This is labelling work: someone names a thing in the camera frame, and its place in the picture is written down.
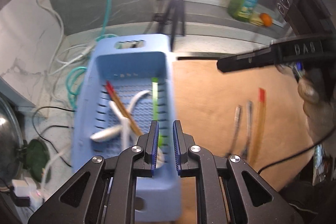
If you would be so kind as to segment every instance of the blue label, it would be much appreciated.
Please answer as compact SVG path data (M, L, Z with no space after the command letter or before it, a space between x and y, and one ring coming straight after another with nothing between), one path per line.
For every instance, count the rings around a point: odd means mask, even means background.
M257 5L258 0L245 0L238 15L245 18L250 18L254 7Z

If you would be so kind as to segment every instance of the blue plastic basket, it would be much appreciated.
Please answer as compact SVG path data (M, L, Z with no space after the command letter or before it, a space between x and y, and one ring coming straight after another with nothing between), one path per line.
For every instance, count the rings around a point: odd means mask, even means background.
M118 48L120 42L129 41L141 41L144 46ZM72 147L74 172L95 155L109 158L121 152L120 137L103 143L90 139L93 133L119 124L108 104L110 97L104 87L106 80L111 82L127 106L139 91L152 90L152 77L159 79L158 121L164 140L161 150L165 164L155 170L152 178L137 179L136 202L141 199L142 209L135 211L136 221L173 221L181 214L180 184L172 139L175 111L171 58L169 39L162 34L102 39L91 56L77 101ZM148 133L152 117L152 97L140 99L134 108L133 118L143 133Z

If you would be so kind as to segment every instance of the silver screw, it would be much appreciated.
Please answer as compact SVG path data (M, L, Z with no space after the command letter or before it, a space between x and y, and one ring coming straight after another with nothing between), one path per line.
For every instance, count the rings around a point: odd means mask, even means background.
M141 150L142 150L141 146L135 145L135 146L132 147L132 151L134 153L140 152Z
M240 162L240 157L237 155L231 155L230 160L234 163Z
M103 158L102 158L101 156L94 156L94 157L92 158L92 161L93 161L93 163L95 163L95 164L100 163L102 160L103 160Z
M190 147L190 150L192 152L199 152L201 148L198 145L193 145L192 147Z

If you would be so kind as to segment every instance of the wooden table surface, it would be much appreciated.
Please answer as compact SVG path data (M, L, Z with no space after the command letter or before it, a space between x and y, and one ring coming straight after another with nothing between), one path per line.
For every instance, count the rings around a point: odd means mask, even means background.
M242 106L241 127L234 153L241 154L246 143L246 102L254 105L252 136L258 104L258 88L266 90L265 131L253 168L292 155L312 144L305 128L303 101L297 93L292 75L275 67L223 74L216 61L183 60L173 63L177 119L184 133L194 137L197 145L214 155L224 156L233 139L234 115ZM261 176L276 190L283 188L309 162L313 152L271 167ZM178 223L194 224L196 219L195 179L182 181L182 217Z

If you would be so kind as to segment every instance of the orange fruit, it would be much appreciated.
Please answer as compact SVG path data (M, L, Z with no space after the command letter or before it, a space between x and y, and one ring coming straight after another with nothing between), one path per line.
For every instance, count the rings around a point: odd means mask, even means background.
M261 13L259 17L266 27L270 27L273 24L272 18L268 14Z

